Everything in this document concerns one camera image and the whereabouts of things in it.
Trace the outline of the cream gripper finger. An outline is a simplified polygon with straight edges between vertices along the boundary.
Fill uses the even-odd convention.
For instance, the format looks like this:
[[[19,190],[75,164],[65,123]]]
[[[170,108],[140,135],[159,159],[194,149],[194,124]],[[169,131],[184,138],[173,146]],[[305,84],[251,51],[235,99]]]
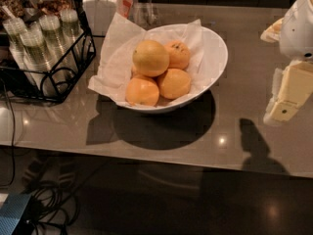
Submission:
[[[291,62],[284,70],[275,69],[272,98],[263,117],[268,125],[278,126],[291,120],[313,93],[313,64]]]
[[[283,19],[278,19],[267,27],[261,34],[260,39],[265,42],[279,42]]]

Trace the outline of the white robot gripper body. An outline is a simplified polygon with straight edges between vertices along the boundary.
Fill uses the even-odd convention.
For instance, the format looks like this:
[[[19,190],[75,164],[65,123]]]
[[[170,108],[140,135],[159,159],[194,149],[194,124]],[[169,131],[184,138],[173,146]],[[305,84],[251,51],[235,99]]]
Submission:
[[[280,51],[292,60],[313,59],[313,0],[296,0],[286,12]]]

